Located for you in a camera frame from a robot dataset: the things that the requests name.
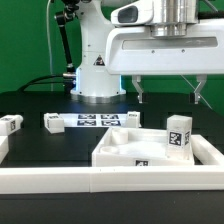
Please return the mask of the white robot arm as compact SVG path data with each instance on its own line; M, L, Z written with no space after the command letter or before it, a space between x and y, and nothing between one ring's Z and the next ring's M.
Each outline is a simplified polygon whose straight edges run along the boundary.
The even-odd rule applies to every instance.
M194 75L200 91L209 75L224 74L224 11L200 12L208 0L81 0L82 62L73 96L107 103L125 91L130 75L143 98L141 78Z

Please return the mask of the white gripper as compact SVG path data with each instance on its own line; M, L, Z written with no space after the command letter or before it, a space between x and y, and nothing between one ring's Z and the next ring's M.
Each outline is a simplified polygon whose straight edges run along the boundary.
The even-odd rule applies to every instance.
M175 38L154 38L146 26L116 28L108 35L105 65L112 75L197 75L189 100L198 104L206 75L224 74L224 27L193 25ZM133 76L132 84L142 103L141 77Z

